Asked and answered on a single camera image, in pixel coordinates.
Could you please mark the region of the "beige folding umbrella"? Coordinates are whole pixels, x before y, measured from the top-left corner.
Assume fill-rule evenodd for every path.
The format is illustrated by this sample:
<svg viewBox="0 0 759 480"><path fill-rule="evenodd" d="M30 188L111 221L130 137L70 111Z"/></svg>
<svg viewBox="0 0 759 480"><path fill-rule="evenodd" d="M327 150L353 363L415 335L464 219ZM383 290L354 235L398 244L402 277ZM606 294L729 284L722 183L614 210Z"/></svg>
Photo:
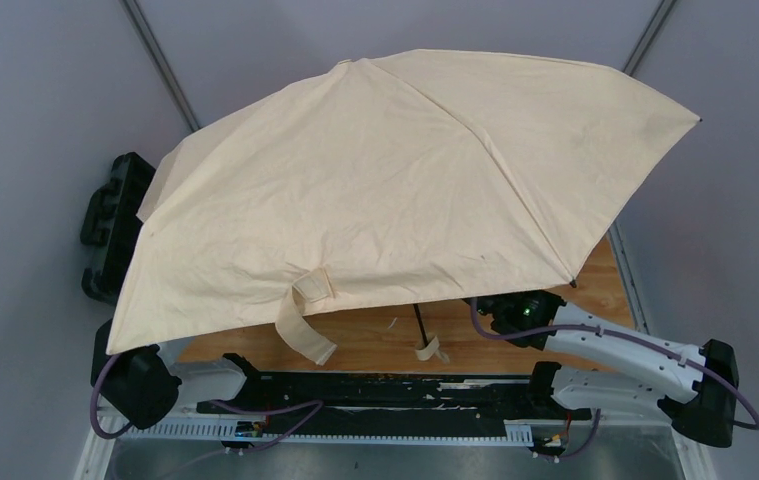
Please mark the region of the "beige folding umbrella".
<svg viewBox="0 0 759 480"><path fill-rule="evenodd" d="M699 116L605 65L346 60L187 136L138 215L107 354L311 315L571 283Z"/></svg>

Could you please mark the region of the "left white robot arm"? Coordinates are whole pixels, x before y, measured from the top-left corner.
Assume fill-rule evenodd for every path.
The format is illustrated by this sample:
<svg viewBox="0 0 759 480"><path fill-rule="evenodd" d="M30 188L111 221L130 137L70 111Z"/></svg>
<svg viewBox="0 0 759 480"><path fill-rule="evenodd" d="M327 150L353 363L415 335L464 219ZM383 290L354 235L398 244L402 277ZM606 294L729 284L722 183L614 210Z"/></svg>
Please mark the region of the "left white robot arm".
<svg viewBox="0 0 759 480"><path fill-rule="evenodd" d="M177 407L211 400L235 399L258 370L245 358L227 353L207 362L180 362L188 338L106 353L112 322L103 323L94 338L91 418L106 400L130 427L148 429Z"/></svg>

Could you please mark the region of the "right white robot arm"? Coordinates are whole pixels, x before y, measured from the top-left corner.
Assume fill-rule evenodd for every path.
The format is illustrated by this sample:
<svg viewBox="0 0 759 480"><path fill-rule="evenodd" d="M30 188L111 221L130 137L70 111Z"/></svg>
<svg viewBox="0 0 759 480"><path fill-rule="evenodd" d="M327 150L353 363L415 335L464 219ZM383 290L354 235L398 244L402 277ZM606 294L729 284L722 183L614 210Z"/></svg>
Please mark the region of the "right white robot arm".
<svg viewBox="0 0 759 480"><path fill-rule="evenodd" d="M680 435L728 448L741 427L733 347L710 339L701 346L636 332L595 316L543 290L469 300L474 329L483 337L590 360L601 370L543 361L530 394L564 410L609 410L667 421Z"/></svg>

